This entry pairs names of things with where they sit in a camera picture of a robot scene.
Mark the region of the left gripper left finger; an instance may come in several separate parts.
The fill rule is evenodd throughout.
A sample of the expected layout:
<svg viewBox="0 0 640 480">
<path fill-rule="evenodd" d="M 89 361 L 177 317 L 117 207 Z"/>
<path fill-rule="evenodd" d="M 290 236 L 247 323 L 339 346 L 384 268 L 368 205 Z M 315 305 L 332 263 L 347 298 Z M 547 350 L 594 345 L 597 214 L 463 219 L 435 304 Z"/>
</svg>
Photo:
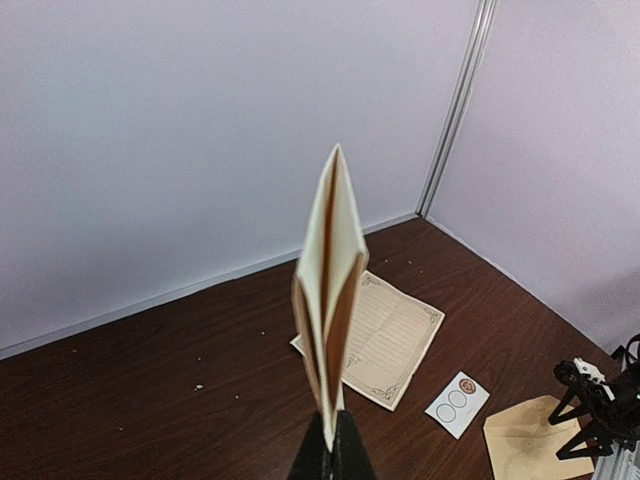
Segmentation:
<svg viewBox="0 0 640 480">
<path fill-rule="evenodd" d="M 327 449 L 321 415 L 316 412 L 293 461 L 288 480 L 329 480 L 332 456 Z"/>
</svg>

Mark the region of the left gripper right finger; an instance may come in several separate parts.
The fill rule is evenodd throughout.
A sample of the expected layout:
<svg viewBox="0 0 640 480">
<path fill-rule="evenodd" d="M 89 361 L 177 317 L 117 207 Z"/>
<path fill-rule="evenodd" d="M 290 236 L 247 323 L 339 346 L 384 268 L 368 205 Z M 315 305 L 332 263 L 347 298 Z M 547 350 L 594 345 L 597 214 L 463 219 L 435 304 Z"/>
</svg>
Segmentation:
<svg viewBox="0 0 640 480">
<path fill-rule="evenodd" d="M 332 452 L 332 479 L 375 480 L 376 473 L 350 412 L 340 410 Z"/>
</svg>

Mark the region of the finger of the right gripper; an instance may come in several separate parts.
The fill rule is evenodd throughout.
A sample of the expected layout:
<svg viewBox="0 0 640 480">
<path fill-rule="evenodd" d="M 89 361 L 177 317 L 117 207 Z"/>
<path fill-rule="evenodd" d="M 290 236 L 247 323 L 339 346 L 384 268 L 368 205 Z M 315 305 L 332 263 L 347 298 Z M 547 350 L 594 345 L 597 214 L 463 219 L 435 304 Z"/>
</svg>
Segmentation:
<svg viewBox="0 0 640 480">
<path fill-rule="evenodd" d="M 563 360 L 554 367 L 555 378 L 566 392 L 548 417 L 550 425 L 558 425 L 590 413 L 589 381 L 573 361 Z"/>
<path fill-rule="evenodd" d="M 599 458 L 610 455 L 610 436 L 596 424 L 588 424 L 557 452 L 559 460 Z"/>
</svg>

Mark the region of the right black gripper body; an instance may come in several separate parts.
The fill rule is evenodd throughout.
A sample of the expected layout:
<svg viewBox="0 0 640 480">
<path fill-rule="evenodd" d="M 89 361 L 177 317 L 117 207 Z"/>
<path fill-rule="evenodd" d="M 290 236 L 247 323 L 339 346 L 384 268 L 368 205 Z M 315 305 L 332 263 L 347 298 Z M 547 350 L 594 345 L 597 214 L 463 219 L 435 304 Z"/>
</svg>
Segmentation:
<svg viewBox="0 0 640 480">
<path fill-rule="evenodd" d="M 639 345 L 619 346 L 613 359 L 621 366 L 616 378 L 603 384 L 589 381 L 588 424 L 598 425 L 610 436 L 610 450 L 614 443 L 635 450 L 639 442 Z"/>
</svg>

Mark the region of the brown kraft envelope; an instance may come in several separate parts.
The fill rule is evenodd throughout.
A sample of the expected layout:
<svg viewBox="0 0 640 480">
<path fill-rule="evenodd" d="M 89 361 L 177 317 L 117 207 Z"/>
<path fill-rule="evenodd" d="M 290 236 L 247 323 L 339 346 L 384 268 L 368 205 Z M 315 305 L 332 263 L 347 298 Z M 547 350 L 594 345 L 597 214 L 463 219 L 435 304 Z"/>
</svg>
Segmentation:
<svg viewBox="0 0 640 480">
<path fill-rule="evenodd" d="M 557 451 L 581 431 L 576 419 L 548 422 L 558 404 L 544 395 L 487 417 L 483 432 L 494 479 L 574 479 L 594 472 L 589 457 L 557 458 Z"/>
</svg>

